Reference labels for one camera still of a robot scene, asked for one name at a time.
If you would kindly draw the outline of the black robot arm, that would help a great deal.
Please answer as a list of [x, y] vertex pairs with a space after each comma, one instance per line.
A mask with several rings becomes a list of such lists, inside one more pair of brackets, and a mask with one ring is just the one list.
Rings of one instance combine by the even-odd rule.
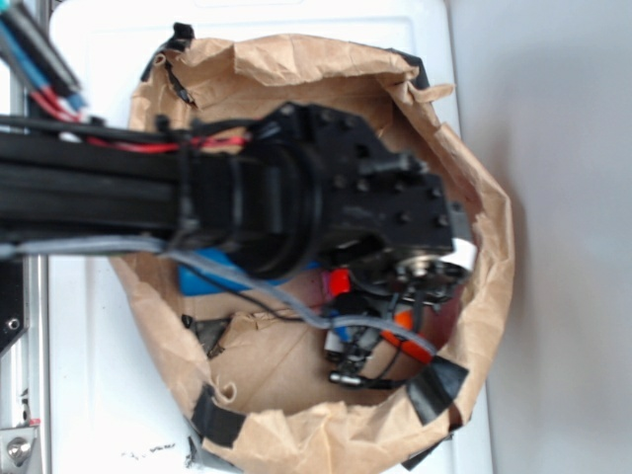
[[463, 207], [415, 155], [361, 117], [286, 103], [263, 118], [155, 132], [4, 116], [1, 255], [167, 253], [233, 291], [272, 292], [309, 266], [332, 301], [300, 318], [328, 333], [331, 382], [390, 389], [362, 370], [377, 344], [436, 354], [426, 307], [471, 276]]

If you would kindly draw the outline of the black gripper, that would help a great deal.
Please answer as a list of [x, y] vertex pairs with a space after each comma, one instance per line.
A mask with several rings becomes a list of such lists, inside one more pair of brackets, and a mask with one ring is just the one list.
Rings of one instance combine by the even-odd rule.
[[[248, 133], [246, 152], [271, 188], [266, 232], [246, 254], [248, 274], [277, 279], [309, 264], [325, 270], [330, 381], [393, 388], [385, 373], [367, 377], [364, 367], [385, 341], [382, 331], [436, 354], [422, 334], [426, 310], [449, 302], [476, 260], [465, 211], [439, 175], [415, 155], [389, 150], [358, 116], [289, 103]], [[412, 330], [394, 323], [405, 310]]]

